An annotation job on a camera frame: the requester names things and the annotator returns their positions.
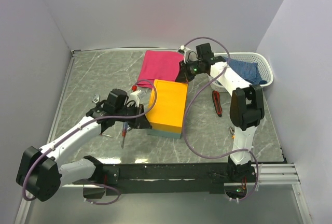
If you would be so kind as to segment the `orange drawer box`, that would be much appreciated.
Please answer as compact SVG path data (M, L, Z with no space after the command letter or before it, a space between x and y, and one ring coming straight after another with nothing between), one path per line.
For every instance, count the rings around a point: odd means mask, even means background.
M188 84L155 80L157 92L152 91L148 106L153 107L146 114L152 128L148 135L179 139L182 134Z

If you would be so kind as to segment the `red black utility knife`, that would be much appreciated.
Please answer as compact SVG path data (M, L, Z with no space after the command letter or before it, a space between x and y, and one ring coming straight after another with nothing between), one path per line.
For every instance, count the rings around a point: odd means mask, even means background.
M223 114L223 109L220 104L220 94L217 91L212 91L212 100L213 100L213 105L215 108L216 114L221 117Z

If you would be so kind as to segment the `orange handled pliers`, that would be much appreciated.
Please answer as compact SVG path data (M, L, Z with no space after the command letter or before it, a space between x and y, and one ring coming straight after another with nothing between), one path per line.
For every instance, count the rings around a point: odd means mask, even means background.
M234 130L234 128L233 127L229 127L229 131L230 131L230 134L232 136L232 139L234 139L235 138L235 130Z

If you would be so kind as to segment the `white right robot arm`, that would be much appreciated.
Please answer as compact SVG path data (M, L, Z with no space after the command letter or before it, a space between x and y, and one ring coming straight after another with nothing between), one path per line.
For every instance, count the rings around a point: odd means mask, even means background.
M177 82L190 82L196 75L208 74L212 81L218 81L231 95L230 120L234 125L234 141L229 155L233 165L228 167L227 176L238 182L245 176L243 165L251 161L254 135L265 116L263 91L260 85L250 84L231 67L231 56L216 56L209 43L197 46L197 59L190 59L191 50L182 45L179 53L184 57L179 62Z

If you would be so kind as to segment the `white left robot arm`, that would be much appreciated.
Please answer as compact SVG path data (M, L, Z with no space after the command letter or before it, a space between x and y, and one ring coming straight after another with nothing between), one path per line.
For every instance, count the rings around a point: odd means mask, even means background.
M21 158L16 182L22 187L25 200L49 200L67 184L88 180L93 184L111 184L105 165L93 156L66 163L65 160L91 139L103 134L116 122L132 129L151 129L146 111L140 102L141 90L130 94L112 89L107 99L94 98L95 106L71 129L50 143L27 148Z

